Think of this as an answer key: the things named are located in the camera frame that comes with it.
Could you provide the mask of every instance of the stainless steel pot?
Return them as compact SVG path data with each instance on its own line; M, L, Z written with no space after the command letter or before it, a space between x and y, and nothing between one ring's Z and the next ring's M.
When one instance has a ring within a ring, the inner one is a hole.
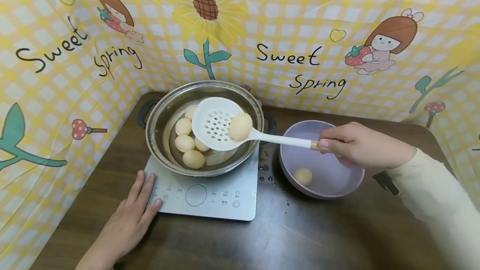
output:
M234 169L258 148L259 141L249 141L232 151L208 150L205 165L197 170L182 161L183 153L176 149L175 124L191 106L208 97L225 97L236 102L252 117L253 127L263 131L265 121L259 101L244 88L217 80L204 80L178 87L161 100L149 100L140 109L137 121L145 128L148 149L165 168L189 176L217 176ZM145 117L154 106L145 123Z

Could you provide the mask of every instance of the cream sleeve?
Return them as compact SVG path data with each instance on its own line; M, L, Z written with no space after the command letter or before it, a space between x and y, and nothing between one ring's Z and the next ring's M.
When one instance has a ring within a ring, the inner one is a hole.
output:
M413 159L388 174L452 269L480 269L480 213L445 166L417 149Z

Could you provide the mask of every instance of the white slotted spoon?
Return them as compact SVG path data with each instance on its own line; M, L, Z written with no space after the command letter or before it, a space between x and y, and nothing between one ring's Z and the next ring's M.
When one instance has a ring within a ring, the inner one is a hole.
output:
M270 143L292 145L297 147L319 150L318 141L305 140L295 137L268 135L252 128L249 136L242 141L230 137L228 131L231 119L243 110L234 101L222 97L209 97L198 105L192 119L193 134L206 146L217 151L229 151L241 144L252 141L266 141Z

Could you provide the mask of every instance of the purple bowl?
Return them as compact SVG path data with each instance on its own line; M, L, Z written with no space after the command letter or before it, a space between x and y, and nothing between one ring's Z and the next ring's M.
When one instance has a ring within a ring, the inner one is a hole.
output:
M284 136L318 140L323 129L332 127L334 125L318 120L301 121L288 128ZM334 154L290 145L280 145L280 165L295 188L310 197L324 200L350 194L359 187L365 174L365 169L360 166L345 167ZM313 175L312 182L306 187L293 178L293 173L300 168L310 169Z

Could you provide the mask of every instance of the wooden table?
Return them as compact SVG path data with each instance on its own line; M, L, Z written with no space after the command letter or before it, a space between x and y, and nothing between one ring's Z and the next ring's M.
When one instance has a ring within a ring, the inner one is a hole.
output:
M162 96L149 93L139 100L32 269L75 268L146 165L150 153L136 115L142 103ZM334 125L357 121L448 165L435 137L418 125L272 107L263 111L277 120L277 134L305 119ZM252 222L158 214L141 244L124 258L123 269L446 269L423 223L372 179L372 170L353 194L314 200L284 177L278 145L263 146L269 170L259 176L274 179L259 180Z

